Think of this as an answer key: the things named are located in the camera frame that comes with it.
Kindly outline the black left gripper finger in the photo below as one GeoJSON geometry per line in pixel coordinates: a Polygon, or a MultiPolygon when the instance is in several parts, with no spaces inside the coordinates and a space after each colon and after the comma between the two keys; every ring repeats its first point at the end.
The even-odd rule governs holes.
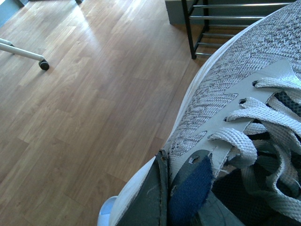
{"type": "Polygon", "coordinates": [[[167,154],[159,150],[137,196],[118,226],[166,226],[168,198],[167,154]]]}

